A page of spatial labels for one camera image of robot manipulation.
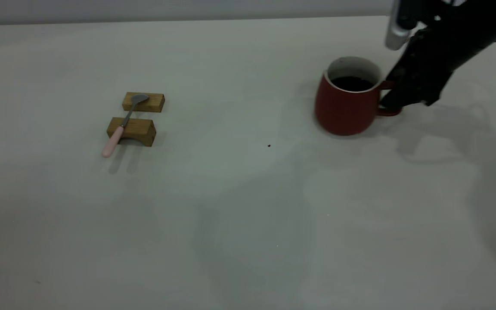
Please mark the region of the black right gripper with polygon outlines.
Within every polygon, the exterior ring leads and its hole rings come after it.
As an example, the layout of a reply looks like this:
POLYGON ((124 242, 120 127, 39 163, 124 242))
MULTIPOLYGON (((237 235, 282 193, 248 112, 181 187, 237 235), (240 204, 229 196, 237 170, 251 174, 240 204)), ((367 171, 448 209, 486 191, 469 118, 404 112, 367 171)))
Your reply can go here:
POLYGON ((393 88, 380 100, 380 106, 401 109, 417 103, 430 106, 437 102, 453 74, 453 69, 448 67, 452 60, 450 45, 453 41, 449 26, 429 26, 418 30, 384 79, 385 85, 393 88), (401 86, 407 74, 408 86, 401 86))

